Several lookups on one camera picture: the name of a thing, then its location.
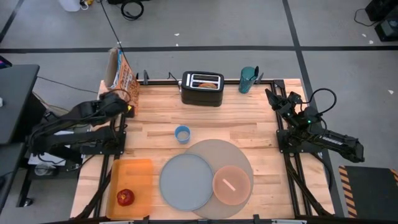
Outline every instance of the black toaster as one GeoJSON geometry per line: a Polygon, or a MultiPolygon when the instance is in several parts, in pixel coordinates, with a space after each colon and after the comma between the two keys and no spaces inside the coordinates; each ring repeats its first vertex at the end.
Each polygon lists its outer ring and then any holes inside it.
{"type": "Polygon", "coordinates": [[[200,106],[221,106],[224,76],[214,72],[184,72],[181,82],[182,103],[200,106]]]}

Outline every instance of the wooden table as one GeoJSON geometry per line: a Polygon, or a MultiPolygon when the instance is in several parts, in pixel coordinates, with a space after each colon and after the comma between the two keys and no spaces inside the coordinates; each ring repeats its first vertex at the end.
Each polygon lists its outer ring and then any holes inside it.
{"type": "MultiPolygon", "coordinates": [[[[286,79],[286,92],[294,91],[304,97],[299,79],[286,79]]],[[[246,206],[233,219],[293,218],[284,157],[278,150],[275,112],[268,104],[265,89],[270,85],[254,85],[241,94],[237,85],[225,85],[220,107],[192,106],[181,102],[176,85],[141,85],[139,110],[135,118],[127,119],[125,153],[120,159],[152,159],[154,192],[152,220],[200,218],[192,212],[178,211],[168,206],[159,192],[159,174],[173,156],[184,153],[193,144],[206,139],[221,139],[238,146],[252,165],[254,187],[246,206]],[[192,132],[188,144],[174,138],[177,126],[187,125],[192,132]]],[[[100,92],[106,91],[101,83],[100,92]]],[[[310,154],[301,154],[308,188],[330,213],[334,213],[323,166],[310,154]]],[[[71,217],[78,215],[98,188],[103,156],[95,156],[80,172],[71,217]]],[[[303,213],[299,188],[298,201],[303,213]]],[[[108,191],[104,193],[101,216],[105,215],[108,191]]]]}

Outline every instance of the orange plastic tray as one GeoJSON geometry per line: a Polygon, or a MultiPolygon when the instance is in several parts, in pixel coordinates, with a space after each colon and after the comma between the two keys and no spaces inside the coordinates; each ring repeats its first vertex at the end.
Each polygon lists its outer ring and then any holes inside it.
{"type": "Polygon", "coordinates": [[[153,191],[153,165],[150,159],[119,159],[113,163],[106,216],[110,219],[143,218],[150,214],[153,191]],[[130,189],[133,204],[122,207],[116,198],[118,192],[130,189]]]}

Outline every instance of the teal cup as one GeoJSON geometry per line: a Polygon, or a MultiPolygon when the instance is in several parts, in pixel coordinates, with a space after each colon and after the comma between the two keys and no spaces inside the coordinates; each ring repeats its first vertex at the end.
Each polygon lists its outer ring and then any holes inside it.
{"type": "Polygon", "coordinates": [[[241,71],[241,79],[239,82],[239,92],[249,92],[251,86],[253,86],[259,75],[259,67],[244,67],[241,71]]]}

